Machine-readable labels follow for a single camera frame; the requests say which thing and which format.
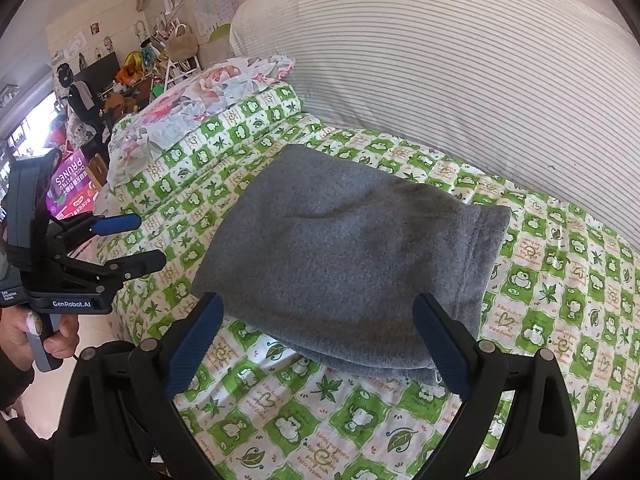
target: ceiling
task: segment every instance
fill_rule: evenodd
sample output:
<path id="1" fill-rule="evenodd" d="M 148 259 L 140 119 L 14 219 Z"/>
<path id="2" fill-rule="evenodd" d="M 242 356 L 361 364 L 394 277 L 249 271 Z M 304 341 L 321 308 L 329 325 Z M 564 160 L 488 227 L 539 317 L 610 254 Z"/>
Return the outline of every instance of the ceiling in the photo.
<path id="1" fill-rule="evenodd" d="M 87 0 L 25 0 L 0 38 L 0 89 L 36 84 L 50 73 L 45 26 Z M 12 107 L 0 109 L 0 120 Z"/>

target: white striped fabric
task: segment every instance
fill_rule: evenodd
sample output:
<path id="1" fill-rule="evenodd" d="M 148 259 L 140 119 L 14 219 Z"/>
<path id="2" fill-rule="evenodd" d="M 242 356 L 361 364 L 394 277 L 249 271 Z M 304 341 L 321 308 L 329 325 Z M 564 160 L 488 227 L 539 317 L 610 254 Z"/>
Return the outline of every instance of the white striped fabric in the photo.
<path id="1" fill-rule="evenodd" d="M 640 46 L 577 0 L 248 0 L 238 56 L 287 54 L 305 110 L 571 200 L 640 248 Z"/>

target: window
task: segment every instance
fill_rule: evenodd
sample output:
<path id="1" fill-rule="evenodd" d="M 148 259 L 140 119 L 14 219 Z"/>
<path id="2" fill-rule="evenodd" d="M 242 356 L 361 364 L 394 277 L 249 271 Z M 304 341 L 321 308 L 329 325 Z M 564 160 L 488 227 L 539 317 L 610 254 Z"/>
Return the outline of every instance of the window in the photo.
<path id="1" fill-rule="evenodd" d="M 20 126 L 6 140 L 7 150 L 15 157 L 29 156 L 44 146 L 44 141 L 49 135 L 49 125 L 55 119 L 57 112 L 54 108 L 55 94 L 45 97 L 24 118 Z M 0 164 L 0 200 L 6 194 L 9 179 L 9 161 L 7 156 L 2 157 Z"/>

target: gray fleece blanket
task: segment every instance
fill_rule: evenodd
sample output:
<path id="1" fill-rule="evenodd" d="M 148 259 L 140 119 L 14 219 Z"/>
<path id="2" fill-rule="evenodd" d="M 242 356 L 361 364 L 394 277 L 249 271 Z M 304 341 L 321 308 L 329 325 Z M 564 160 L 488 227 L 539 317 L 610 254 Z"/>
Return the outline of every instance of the gray fleece blanket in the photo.
<path id="1" fill-rule="evenodd" d="M 503 206 L 287 146 L 220 224 L 191 291 L 322 364 L 433 383 L 412 321 L 429 291 L 478 334 Z"/>

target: blue gripper pad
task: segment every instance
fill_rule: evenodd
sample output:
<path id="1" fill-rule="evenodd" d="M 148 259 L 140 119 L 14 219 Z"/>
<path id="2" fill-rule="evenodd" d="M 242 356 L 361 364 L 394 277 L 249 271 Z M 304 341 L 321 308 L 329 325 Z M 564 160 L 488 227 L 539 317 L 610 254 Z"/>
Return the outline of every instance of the blue gripper pad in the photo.
<path id="1" fill-rule="evenodd" d="M 173 399 L 189 387 L 198 366 L 220 330 L 224 311 L 222 298 L 212 295 L 207 306 L 175 349 L 167 367 L 164 386 L 164 392 L 169 399 Z"/>
<path id="2" fill-rule="evenodd" d="M 98 236 L 108 236 L 126 231 L 135 231 L 142 225 L 140 216 L 135 213 L 100 218 L 95 222 L 91 231 Z"/>
<path id="3" fill-rule="evenodd" d="M 414 325 L 447 388 L 466 399 L 470 391 L 464 356 L 440 317 L 423 295 L 414 300 Z"/>

